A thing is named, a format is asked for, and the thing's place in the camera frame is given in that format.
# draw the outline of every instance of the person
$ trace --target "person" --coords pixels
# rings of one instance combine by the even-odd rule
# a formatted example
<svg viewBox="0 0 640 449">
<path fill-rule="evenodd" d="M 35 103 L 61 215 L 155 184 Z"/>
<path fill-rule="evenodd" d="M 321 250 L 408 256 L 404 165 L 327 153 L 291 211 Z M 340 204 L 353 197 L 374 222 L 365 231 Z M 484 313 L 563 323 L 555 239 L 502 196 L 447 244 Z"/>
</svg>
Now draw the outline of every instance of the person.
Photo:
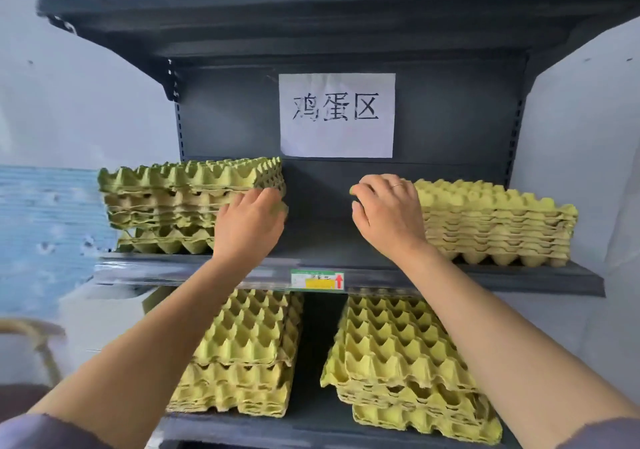
<svg viewBox="0 0 640 449">
<path fill-rule="evenodd" d="M 411 182 L 370 175 L 352 193 L 363 237 L 435 310 L 524 449 L 640 444 L 636 405 L 427 243 Z M 273 189 L 235 196 L 220 210 L 212 258 L 26 415 L 0 425 L 0 448 L 143 448 L 212 319 L 278 241 L 279 201 Z"/>
</svg>

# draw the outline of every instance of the forearm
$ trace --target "forearm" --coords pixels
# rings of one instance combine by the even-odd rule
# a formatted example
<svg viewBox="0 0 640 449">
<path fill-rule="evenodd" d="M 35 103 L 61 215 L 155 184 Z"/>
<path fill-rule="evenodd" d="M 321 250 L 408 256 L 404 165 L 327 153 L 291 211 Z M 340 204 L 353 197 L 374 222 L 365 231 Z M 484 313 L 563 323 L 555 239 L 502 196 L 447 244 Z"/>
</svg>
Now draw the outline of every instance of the forearm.
<svg viewBox="0 0 640 449">
<path fill-rule="evenodd" d="M 73 422 L 117 449 L 144 447 L 204 332 L 244 275 L 237 266 L 207 262 L 31 412 Z"/>
<path fill-rule="evenodd" d="M 578 358 L 425 245 L 400 267 L 434 308 L 481 389 L 526 449 L 551 448 L 587 423 L 639 417 Z"/>
</svg>

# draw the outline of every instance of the shelving unit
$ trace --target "shelving unit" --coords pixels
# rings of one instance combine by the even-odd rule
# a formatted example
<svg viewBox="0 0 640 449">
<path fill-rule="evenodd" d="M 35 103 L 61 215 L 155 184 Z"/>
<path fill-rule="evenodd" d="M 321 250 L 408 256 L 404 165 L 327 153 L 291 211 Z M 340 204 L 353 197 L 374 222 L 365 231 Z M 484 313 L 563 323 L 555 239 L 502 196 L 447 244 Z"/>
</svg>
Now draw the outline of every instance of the shelving unit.
<svg viewBox="0 0 640 449">
<path fill-rule="evenodd" d="M 281 155 L 279 73 L 395 73 L 393 158 L 285 156 L 285 234 L 246 282 L 283 288 L 292 268 L 340 268 L 346 291 L 398 292 L 411 284 L 350 222 L 349 187 L 384 172 L 509 186 L 537 75 L 640 16 L 640 0 L 38 0 L 37 8 L 162 85 L 176 104 L 183 160 Z M 204 259 L 107 254 L 96 278 L 110 282 L 117 267 L 132 283 L 179 284 Z M 602 278 L 574 263 L 461 267 L 492 290 L 604 296 Z M 353 422 L 335 392 L 319 388 L 344 297 L 308 296 L 284 419 L 172 414 L 165 437 L 263 448 L 465 446 Z M 517 446 L 508 431 L 504 445 Z"/>
</svg>

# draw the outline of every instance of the stack of egg trays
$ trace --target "stack of egg trays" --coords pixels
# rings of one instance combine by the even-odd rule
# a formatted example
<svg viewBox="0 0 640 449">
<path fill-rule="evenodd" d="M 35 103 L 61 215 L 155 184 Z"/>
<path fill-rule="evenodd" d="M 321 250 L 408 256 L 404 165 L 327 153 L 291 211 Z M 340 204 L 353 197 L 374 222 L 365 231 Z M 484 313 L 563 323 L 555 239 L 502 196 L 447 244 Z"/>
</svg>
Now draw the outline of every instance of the stack of egg trays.
<svg viewBox="0 0 640 449">
<path fill-rule="evenodd" d="M 415 183 L 427 239 L 446 257 L 470 264 L 487 257 L 528 267 L 562 267 L 569 260 L 578 210 L 551 198 L 505 190 L 484 181 L 423 179 Z"/>
<path fill-rule="evenodd" d="M 300 339 L 299 293 L 236 290 L 196 349 L 167 407 L 283 417 Z"/>
<path fill-rule="evenodd" d="M 203 253 L 212 248 L 220 207 L 238 192 L 259 186 L 285 193 L 280 158 L 103 169 L 98 182 L 109 223 L 125 230 L 118 241 L 124 252 Z"/>
<path fill-rule="evenodd" d="M 320 385 L 364 425 L 498 444 L 502 426 L 422 299 L 350 295 Z"/>
</svg>

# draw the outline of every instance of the hand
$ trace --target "hand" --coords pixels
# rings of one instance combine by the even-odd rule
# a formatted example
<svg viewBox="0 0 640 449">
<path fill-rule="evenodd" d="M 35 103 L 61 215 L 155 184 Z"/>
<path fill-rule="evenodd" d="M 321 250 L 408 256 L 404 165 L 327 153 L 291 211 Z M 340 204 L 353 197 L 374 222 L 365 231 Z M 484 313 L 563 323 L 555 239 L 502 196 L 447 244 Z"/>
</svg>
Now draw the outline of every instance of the hand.
<svg viewBox="0 0 640 449">
<path fill-rule="evenodd" d="M 405 254 L 428 245 L 418 193 L 411 181 L 395 174 L 370 174 L 352 186 L 353 221 L 362 236 L 398 264 Z"/>
<path fill-rule="evenodd" d="M 236 195 L 218 213 L 213 262 L 231 262 L 251 271 L 275 247 L 285 217 L 275 188 L 256 188 Z"/>
</svg>

